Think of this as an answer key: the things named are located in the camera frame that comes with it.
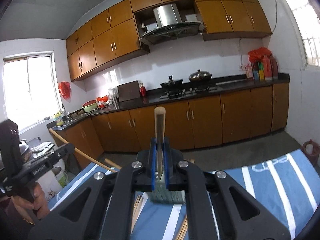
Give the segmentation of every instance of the striped tablecloth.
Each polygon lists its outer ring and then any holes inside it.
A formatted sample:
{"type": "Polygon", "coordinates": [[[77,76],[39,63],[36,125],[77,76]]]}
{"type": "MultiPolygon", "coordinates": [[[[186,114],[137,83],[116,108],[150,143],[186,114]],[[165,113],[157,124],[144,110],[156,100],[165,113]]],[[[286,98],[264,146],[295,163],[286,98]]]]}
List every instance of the striped tablecloth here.
{"type": "MultiPolygon", "coordinates": [[[[54,209],[97,171],[110,173],[90,163],[50,200],[49,208],[54,209]]],[[[320,178],[301,150],[226,172],[289,229],[292,239],[304,228],[320,203],[320,178]]],[[[131,239],[174,239],[186,214],[185,205],[155,204],[146,193],[137,194],[143,195],[143,203],[131,239]]]]}

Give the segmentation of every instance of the metal screw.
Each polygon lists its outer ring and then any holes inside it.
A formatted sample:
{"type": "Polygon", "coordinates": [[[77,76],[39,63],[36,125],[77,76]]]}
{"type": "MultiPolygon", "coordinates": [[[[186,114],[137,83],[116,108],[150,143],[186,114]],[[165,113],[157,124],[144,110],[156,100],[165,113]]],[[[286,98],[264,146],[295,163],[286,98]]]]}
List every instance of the metal screw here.
{"type": "Polygon", "coordinates": [[[141,168],[142,167],[142,163],[139,162],[139,161],[135,161],[135,162],[131,163],[131,166],[133,168],[141,168]]]}
{"type": "Polygon", "coordinates": [[[96,173],[93,175],[93,177],[94,177],[96,180],[103,179],[104,173],[98,171],[98,172],[96,172],[96,173]]]}
{"type": "Polygon", "coordinates": [[[179,167],[185,168],[189,166],[189,163],[187,161],[179,161],[178,165],[179,167]]]}
{"type": "Polygon", "coordinates": [[[227,177],[227,174],[224,171],[217,171],[216,174],[219,179],[225,179],[227,177]]]}

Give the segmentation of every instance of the red plastic bag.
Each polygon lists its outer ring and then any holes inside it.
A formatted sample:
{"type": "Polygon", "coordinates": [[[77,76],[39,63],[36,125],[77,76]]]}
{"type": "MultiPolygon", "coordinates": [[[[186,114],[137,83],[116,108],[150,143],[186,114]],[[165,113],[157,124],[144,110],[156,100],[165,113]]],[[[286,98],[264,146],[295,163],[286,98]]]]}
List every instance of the red plastic bag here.
{"type": "Polygon", "coordinates": [[[62,97],[64,99],[69,99],[70,98],[70,94],[71,94],[71,89],[70,89],[70,83],[69,82],[60,82],[58,85],[59,88],[59,92],[60,95],[62,95],[62,97]]]}
{"type": "Polygon", "coordinates": [[[271,54],[272,54],[271,50],[265,47],[254,49],[248,52],[250,62],[260,61],[264,55],[266,55],[267,57],[270,57],[271,54]]]}

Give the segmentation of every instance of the countertop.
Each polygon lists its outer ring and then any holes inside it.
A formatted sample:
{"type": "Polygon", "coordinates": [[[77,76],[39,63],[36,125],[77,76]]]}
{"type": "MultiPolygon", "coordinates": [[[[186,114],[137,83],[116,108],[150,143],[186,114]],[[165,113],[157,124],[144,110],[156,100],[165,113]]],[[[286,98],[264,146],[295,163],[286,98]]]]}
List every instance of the countertop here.
{"type": "MultiPolygon", "coordinates": [[[[245,75],[238,75],[236,77],[243,78],[244,76],[245,75]]],[[[160,105],[160,104],[176,102],[176,101],[181,101],[181,100],[188,100],[188,99],[193,99],[193,98],[202,98],[202,97],[207,97],[207,96],[220,95],[223,93],[230,93],[230,92],[234,92],[234,91],[246,90],[246,89],[251,89],[251,88],[266,87],[266,86],[271,86],[271,85],[277,84],[277,83],[289,83],[289,81],[290,81],[289,75],[285,74],[285,73],[279,73],[279,79],[274,79],[271,81],[255,81],[255,80],[248,80],[248,79],[245,79],[245,80],[238,79],[237,80],[237,79],[235,79],[235,76],[230,77],[230,79],[231,79],[231,81],[228,81],[228,77],[224,78],[224,79],[217,78],[216,81],[220,81],[220,82],[216,82],[217,83],[216,90],[190,93],[190,94],[186,94],[186,95],[181,95],[177,98],[160,99],[160,96],[162,96],[164,94],[163,89],[150,90],[150,92],[147,91],[148,95],[144,98],[140,97],[140,98],[108,105],[104,109],[95,110],[91,114],[88,114],[87,116],[85,116],[83,118],[79,118],[79,119],[75,120],[74,122],[70,123],[69,125],[62,126],[62,127],[61,126],[54,126],[52,129],[55,131],[62,131],[62,130],[68,129],[68,128],[78,124],[79,122],[83,121],[85,118],[88,118],[89,116],[108,114],[108,113],[113,113],[113,112],[130,110],[130,109],[135,109],[135,108],[140,108],[140,107],[145,107],[145,106],[160,105]]]]}

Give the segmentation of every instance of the stainless steel range hood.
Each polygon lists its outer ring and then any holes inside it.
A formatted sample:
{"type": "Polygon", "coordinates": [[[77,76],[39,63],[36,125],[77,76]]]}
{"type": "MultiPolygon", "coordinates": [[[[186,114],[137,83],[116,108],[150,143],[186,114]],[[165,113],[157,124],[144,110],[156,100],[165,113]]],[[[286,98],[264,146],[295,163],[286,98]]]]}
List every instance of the stainless steel range hood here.
{"type": "Polygon", "coordinates": [[[182,22],[175,3],[159,6],[153,9],[158,28],[152,30],[139,39],[150,45],[177,38],[196,35],[199,33],[201,22],[182,22]]]}

